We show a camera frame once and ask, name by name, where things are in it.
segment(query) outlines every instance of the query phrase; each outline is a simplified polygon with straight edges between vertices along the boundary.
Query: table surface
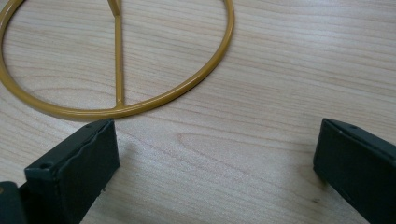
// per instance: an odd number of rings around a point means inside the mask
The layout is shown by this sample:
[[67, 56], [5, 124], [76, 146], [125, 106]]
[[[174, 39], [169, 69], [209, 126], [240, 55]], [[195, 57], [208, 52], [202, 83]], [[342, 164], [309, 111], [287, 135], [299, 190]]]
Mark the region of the table surface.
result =
[[[1, 0], [3, 7], [6, 0]], [[124, 1], [128, 104], [170, 90], [214, 53], [220, 0]], [[219, 67], [174, 102], [116, 127], [121, 168], [82, 223], [366, 223], [313, 171], [323, 118], [396, 143], [396, 3], [234, 0]], [[58, 105], [115, 104], [106, 0], [29, 0], [8, 27], [9, 72]], [[0, 181], [86, 122], [57, 119], [0, 85]]]

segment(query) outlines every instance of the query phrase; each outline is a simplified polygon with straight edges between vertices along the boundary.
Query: black block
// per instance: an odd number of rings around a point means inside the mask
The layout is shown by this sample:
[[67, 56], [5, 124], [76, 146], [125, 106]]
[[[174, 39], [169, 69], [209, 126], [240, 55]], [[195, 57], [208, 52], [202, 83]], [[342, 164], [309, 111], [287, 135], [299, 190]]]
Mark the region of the black block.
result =
[[324, 119], [314, 170], [370, 223], [396, 223], [396, 146], [356, 126]]

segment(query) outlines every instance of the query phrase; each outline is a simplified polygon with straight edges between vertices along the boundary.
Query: gold metal ring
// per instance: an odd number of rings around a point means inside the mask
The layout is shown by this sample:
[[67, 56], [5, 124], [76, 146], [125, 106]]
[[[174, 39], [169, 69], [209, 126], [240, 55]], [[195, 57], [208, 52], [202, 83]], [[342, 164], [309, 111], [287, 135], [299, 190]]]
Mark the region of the gold metal ring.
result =
[[174, 87], [172, 90], [134, 105], [125, 105], [123, 96], [122, 19], [120, 0], [108, 0], [116, 23], [116, 106], [109, 109], [85, 110], [53, 105], [39, 100], [23, 90], [9, 74], [4, 62], [3, 39], [9, 20], [23, 2], [24, 0], [10, 0], [0, 13], [0, 80], [9, 91], [11, 91], [15, 96], [31, 107], [52, 116], [71, 119], [106, 119], [127, 117], [148, 111], [175, 100], [177, 97], [186, 93], [199, 84], [202, 80], [204, 80], [220, 63], [225, 55], [225, 52], [227, 51], [227, 48], [230, 45], [235, 20], [233, 0], [224, 0], [224, 5], [226, 6], [228, 14], [227, 28], [219, 48], [212, 58], [197, 73], [178, 86]]

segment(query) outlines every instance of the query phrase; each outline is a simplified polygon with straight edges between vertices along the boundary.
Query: light wood grain surface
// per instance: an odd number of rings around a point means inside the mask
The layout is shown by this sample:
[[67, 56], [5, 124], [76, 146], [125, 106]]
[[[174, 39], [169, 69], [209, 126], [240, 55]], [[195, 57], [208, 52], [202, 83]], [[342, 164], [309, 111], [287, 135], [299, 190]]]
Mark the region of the light wood grain surface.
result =
[[[2, 8], [6, 0], [0, 0]], [[396, 3], [234, 0], [220, 66], [169, 105], [116, 120], [121, 168], [82, 223], [366, 223], [312, 170], [322, 118], [396, 144]], [[220, 0], [123, 1], [127, 102], [167, 91], [213, 54]], [[115, 104], [106, 0], [29, 0], [5, 39], [9, 72], [40, 99]], [[0, 85], [0, 181], [84, 122]]]

